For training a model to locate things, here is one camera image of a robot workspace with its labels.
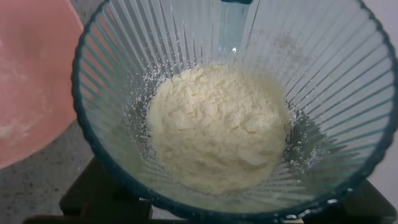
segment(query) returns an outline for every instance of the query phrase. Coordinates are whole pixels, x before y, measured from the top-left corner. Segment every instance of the white powder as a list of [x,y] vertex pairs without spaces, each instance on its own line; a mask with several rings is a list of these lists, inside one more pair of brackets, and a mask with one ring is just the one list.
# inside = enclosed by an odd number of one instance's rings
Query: white powder
[[271,77],[210,65],[161,84],[147,122],[157,157],[175,180],[223,194],[269,176],[285,147],[289,111]]

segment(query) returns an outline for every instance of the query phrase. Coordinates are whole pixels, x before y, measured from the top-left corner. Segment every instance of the flour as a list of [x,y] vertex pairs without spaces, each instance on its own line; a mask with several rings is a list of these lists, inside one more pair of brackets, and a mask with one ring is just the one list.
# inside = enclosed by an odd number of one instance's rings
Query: flour
[[273,78],[210,65],[161,84],[147,122],[157,157],[176,181],[225,194],[271,174],[284,151],[289,112]]

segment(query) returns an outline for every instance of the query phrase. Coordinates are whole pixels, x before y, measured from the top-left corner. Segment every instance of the dark blue bowl rim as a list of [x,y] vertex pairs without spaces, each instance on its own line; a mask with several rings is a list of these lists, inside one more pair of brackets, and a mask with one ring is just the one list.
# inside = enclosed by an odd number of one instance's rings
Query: dark blue bowl rim
[[349,189],[357,187],[367,176],[374,170],[375,166],[383,159],[386,150],[392,144],[394,132],[398,125],[398,61],[395,56],[395,49],[390,43],[389,36],[382,28],[381,23],[376,19],[371,10],[363,3],[362,0],[357,0],[360,7],[368,12],[369,19],[372,20],[377,30],[382,34],[384,44],[389,49],[389,58],[392,61],[392,72],[394,73],[394,97],[393,107],[389,115],[389,124],[384,129],[381,140],[376,146],[376,150],[369,156],[363,166],[357,170],[348,181],[340,184],[332,192],[327,192],[320,197],[311,201],[298,204],[290,208],[275,210],[272,212],[261,213],[228,213],[228,212],[215,212],[202,208],[196,208],[184,203],[176,202],[171,198],[165,197],[157,192],[149,189],[132,176],[130,176],[121,166],[114,162],[111,156],[106,152],[105,148],[101,145],[96,137],[90,122],[87,119],[83,102],[80,94],[80,59],[81,51],[85,45],[85,37],[90,33],[90,27],[97,18],[98,14],[103,12],[104,6],[110,0],[102,2],[97,10],[91,16],[89,22],[85,26],[82,35],[79,38],[78,46],[75,50],[75,58],[73,59],[72,71],[72,95],[73,106],[77,113],[77,120],[83,130],[86,140],[89,142],[95,157],[104,165],[105,169],[123,186],[125,186],[132,194],[140,196],[150,201],[156,207],[165,209],[174,215],[182,218],[187,218],[192,221],[200,221],[207,223],[233,223],[238,221],[243,222],[279,222],[281,219],[290,219],[294,216],[299,217],[300,214],[317,213],[328,208],[331,204],[328,203],[331,199],[340,199],[350,192]]

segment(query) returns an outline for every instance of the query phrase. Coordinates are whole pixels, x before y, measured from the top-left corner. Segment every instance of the ribbed glass bowl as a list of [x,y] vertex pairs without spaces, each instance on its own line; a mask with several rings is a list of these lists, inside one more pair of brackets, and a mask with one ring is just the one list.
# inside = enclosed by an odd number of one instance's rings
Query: ribbed glass bowl
[[[275,76],[295,113],[272,175],[234,195],[174,181],[146,132],[160,77],[212,62]],[[264,223],[319,212],[373,171],[397,126],[397,72],[361,1],[119,0],[85,27],[72,80],[86,139],[131,192],[191,220]]]

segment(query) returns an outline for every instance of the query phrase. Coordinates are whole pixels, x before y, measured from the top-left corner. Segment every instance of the pink bowl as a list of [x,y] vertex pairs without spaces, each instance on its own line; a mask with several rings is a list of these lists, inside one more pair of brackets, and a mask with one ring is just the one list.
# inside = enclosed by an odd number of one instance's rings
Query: pink bowl
[[69,0],[0,1],[0,169],[76,118],[70,76],[81,31]]

